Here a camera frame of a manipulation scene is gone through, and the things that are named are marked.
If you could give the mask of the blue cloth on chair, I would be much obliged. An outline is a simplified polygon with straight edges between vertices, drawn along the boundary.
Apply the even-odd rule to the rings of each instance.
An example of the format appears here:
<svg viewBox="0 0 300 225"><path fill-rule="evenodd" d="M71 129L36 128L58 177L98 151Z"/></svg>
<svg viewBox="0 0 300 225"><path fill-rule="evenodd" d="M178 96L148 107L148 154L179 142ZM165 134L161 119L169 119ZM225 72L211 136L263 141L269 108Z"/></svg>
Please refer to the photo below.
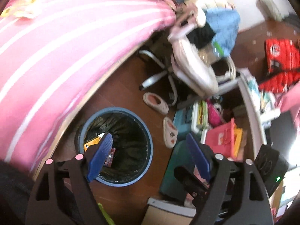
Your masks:
<svg viewBox="0 0 300 225"><path fill-rule="evenodd" d="M215 33L211 44L217 46L224 57L228 57L236 43L241 20L239 13L235 9L222 7L211 8L204 13L206 22Z"/></svg>

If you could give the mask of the pink slipper near chair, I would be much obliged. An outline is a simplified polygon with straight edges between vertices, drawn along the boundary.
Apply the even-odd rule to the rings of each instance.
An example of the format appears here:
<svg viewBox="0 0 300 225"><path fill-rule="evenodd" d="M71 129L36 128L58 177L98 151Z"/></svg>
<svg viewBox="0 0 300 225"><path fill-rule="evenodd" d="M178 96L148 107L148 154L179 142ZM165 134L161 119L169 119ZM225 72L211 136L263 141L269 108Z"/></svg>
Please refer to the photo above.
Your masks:
<svg viewBox="0 0 300 225"><path fill-rule="evenodd" d="M169 112L169 106L167 102L165 102L165 100L155 93L146 92L143 95L143 101L147 104L147 106L153 108L163 115L167 115Z"/></svg>

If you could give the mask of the white office chair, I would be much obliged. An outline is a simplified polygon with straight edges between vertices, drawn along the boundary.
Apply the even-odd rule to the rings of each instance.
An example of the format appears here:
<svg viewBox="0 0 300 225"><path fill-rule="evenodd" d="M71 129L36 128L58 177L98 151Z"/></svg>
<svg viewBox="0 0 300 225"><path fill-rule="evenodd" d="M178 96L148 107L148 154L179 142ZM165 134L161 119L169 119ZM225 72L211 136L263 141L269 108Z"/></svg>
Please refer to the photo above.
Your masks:
<svg viewBox="0 0 300 225"><path fill-rule="evenodd" d="M217 94L236 78L236 66L229 55L224 57L217 46L212 45L215 35L206 22L205 10L211 8L235 9L228 0L197 0L177 11L177 21L167 37L172 46L170 62L162 62L152 52L140 49L138 55L145 55L156 62L162 72L155 74L139 86L146 90L167 76L174 106L178 99L174 78L185 83L201 98Z"/></svg>

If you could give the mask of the red packaging bag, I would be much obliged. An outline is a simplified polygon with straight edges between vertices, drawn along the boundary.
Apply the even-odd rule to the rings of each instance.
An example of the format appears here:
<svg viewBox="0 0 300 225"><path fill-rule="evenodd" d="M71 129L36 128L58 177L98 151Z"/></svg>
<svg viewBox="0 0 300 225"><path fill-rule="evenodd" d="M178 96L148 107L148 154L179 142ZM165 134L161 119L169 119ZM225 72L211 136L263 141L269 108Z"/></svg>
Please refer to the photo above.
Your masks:
<svg viewBox="0 0 300 225"><path fill-rule="evenodd" d="M265 41L267 77L259 83L259 90L284 93L299 81L299 49L290 39Z"/></svg>

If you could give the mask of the pink striped bed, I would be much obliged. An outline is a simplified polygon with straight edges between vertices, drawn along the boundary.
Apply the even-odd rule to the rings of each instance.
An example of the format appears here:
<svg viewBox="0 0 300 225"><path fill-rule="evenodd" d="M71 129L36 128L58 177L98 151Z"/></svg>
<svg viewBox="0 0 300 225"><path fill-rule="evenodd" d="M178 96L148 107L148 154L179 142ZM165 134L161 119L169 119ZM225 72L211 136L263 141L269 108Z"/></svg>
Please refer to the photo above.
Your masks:
<svg viewBox="0 0 300 225"><path fill-rule="evenodd" d="M164 0L1 0L1 160L34 175L121 59L176 15Z"/></svg>

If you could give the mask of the pink slipper near bin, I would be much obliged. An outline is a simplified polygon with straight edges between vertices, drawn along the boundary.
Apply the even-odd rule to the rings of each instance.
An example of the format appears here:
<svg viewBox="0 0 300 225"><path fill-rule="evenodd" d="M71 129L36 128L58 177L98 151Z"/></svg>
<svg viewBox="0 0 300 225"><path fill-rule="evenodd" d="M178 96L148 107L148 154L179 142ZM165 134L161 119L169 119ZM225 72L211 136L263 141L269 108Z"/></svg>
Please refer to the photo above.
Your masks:
<svg viewBox="0 0 300 225"><path fill-rule="evenodd" d="M163 119L163 139L167 148L172 149L175 146L178 133L178 129L173 124L172 120L165 117Z"/></svg>

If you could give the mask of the blue rimmed trash bin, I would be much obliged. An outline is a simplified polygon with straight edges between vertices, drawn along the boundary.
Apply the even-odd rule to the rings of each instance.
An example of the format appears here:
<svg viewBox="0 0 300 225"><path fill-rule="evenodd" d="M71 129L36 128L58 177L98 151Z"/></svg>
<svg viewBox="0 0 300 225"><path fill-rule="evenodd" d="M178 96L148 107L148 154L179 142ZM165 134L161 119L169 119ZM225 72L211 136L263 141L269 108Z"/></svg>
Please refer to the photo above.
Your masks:
<svg viewBox="0 0 300 225"><path fill-rule="evenodd" d="M84 144L102 133L112 134L111 165L105 165L96 180L112 187L124 187L139 181L148 171L154 146L146 124L132 111L108 107L94 113L76 131L77 153L85 153Z"/></svg>

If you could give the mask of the pink box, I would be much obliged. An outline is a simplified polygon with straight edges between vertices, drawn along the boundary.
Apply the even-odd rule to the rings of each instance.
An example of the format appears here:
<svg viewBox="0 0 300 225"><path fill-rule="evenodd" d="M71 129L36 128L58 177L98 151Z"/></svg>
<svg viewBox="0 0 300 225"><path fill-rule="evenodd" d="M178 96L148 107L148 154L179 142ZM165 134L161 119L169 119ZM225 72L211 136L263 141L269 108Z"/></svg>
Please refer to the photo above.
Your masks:
<svg viewBox="0 0 300 225"><path fill-rule="evenodd" d="M205 144L214 153L220 153L226 158L237 159L241 147L243 129L238 128L235 119L209 130L206 134Z"/></svg>

